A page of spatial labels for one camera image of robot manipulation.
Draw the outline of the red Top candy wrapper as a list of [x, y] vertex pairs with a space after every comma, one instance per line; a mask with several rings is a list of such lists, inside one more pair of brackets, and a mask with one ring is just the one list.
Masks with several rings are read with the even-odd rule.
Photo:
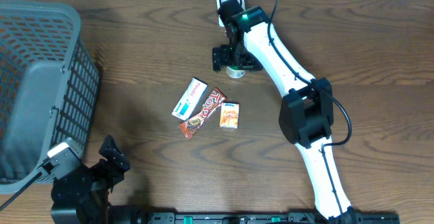
[[215, 87], [202, 105], [201, 111], [179, 125], [187, 139], [191, 139], [209, 117], [227, 99], [226, 95]]

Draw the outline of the orange tissue pack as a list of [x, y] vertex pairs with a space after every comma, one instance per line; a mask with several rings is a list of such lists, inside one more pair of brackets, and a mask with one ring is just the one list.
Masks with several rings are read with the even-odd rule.
[[233, 102], [223, 102], [220, 112], [221, 128], [238, 128], [239, 104]]

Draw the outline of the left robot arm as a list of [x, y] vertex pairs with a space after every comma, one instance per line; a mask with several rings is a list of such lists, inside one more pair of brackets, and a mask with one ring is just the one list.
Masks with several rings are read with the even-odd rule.
[[124, 180], [130, 161], [121, 152], [113, 136], [108, 135], [99, 149], [102, 159], [86, 166], [75, 154], [72, 142], [58, 145], [49, 154], [54, 165], [51, 216], [55, 223], [147, 223], [137, 206], [113, 206], [109, 194]]

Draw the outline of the green lid jar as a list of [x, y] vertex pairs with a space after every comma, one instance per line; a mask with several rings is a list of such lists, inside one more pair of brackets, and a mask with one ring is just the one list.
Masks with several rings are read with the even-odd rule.
[[239, 79], [246, 74], [246, 70], [241, 70], [238, 67], [226, 67], [226, 74], [230, 78]]

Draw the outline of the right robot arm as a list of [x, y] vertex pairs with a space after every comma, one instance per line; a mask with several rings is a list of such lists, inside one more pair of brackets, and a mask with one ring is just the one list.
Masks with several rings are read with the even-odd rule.
[[333, 107], [339, 102], [330, 82], [316, 79], [298, 63], [261, 7], [245, 10], [239, 0], [227, 0], [219, 5], [218, 16], [229, 44], [212, 50], [213, 70], [236, 67], [269, 74], [281, 95], [279, 127], [304, 160], [317, 211], [328, 223], [350, 223], [351, 203], [331, 149]]

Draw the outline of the white Panadol box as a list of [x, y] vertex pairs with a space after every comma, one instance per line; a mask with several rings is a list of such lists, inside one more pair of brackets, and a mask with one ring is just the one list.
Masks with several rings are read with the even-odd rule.
[[197, 78], [192, 78], [184, 94], [177, 102], [172, 115], [183, 121], [187, 120], [195, 110], [208, 85]]

